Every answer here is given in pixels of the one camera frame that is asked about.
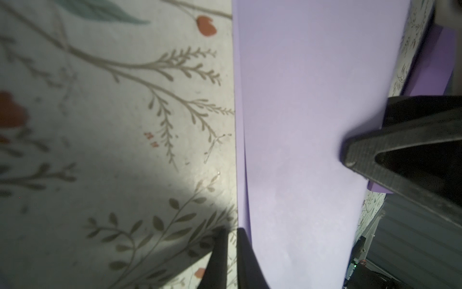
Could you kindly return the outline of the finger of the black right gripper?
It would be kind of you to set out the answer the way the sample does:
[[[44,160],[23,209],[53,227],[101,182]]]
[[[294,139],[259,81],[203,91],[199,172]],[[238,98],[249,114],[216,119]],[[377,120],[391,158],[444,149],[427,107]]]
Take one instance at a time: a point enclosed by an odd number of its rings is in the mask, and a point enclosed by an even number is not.
[[[342,164],[462,225],[461,96],[395,96],[380,130],[346,139]]]

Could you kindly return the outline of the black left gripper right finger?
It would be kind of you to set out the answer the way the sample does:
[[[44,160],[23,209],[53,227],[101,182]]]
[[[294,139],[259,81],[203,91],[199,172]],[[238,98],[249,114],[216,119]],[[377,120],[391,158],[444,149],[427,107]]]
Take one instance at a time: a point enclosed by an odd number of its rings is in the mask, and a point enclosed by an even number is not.
[[[269,289],[244,228],[237,229],[239,289]]]

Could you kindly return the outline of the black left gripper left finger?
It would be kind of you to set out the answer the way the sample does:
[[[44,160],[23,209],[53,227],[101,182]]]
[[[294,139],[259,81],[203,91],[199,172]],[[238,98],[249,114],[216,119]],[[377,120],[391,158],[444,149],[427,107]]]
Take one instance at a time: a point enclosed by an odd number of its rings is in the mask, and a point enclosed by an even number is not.
[[[197,289],[225,289],[227,286],[228,230],[217,235],[204,276]]]

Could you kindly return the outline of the dark purple paper sheet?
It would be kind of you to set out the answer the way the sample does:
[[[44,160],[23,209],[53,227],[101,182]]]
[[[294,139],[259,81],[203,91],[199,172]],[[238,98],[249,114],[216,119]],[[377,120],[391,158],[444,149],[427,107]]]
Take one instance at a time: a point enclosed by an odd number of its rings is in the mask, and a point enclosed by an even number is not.
[[[405,95],[389,99],[383,125],[405,123],[415,130],[441,124],[449,112],[461,109],[461,96],[450,96],[456,59],[455,31],[432,25],[419,50]],[[430,143],[409,129],[401,130],[407,147],[395,147],[376,155],[381,166],[418,186],[453,201],[462,195],[462,142],[452,138]]]

